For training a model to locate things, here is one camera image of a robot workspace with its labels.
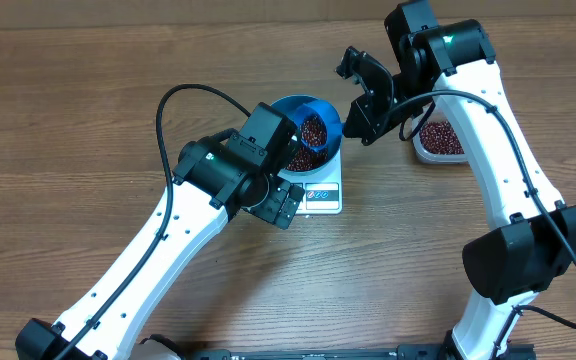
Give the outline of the blue plastic measuring scoop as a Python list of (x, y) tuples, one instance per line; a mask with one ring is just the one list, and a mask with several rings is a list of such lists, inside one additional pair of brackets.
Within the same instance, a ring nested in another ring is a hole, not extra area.
[[(299, 127), (304, 146), (314, 152), (326, 150), (328, 155), (335, 155), (342, 138), (342, 123), (336, 109), (329, 102), (312, 96), (297, 95), (288, 100), (289, 117)], [(315, 145), (313, 140), (307, 139), (305, 123), (308, 120), (318, 120), (322, 125), (325, 141), (321, 141), (321, 145)]]

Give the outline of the red adzuki beans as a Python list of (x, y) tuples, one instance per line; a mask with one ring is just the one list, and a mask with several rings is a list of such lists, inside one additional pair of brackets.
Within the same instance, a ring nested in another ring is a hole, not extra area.
[[(464, 149), (452, 126), (446, 121), (419, 120), (412, 127), (406, 140), (414, 140), (414, 149), (422, 162), (431, 164), (466, 163)], [(328, 161), (328, 151), (312, 150), (302, 145), (286, 169), (293, 172), (306, 172), (323, 166)]]

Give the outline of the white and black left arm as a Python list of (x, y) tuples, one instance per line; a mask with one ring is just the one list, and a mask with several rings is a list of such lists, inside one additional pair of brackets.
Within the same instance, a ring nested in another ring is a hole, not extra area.
[(279, 177), (297, 126), (260, 103), (240, 130), (188, 143), (161, 200), (102, 278), (54, 323), (30, 320), (21, 359), (127, 359), (148, 318), (190, 260), (245, 211), (280, 229), (304, 190)]

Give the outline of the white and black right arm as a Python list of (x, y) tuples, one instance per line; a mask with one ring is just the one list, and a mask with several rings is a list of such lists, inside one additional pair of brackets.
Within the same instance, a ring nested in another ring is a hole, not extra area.
[(363, 88), (343, 128), (370, 145), (439, 110), (481, 189), (489, 232), (462, 251), (472, 293), (458, 323), (432, 345), (401, 345), (402, 359), (531, 359), (509, 338), (552, 280), (576, 267), (576, 205), (542, 171), (506, 98), (496, 53), (474, 19), (442, 25), (426, 1), (399, 4), (384, 26), (399, 65), (390, 73), (348, 48), (339, 76)]

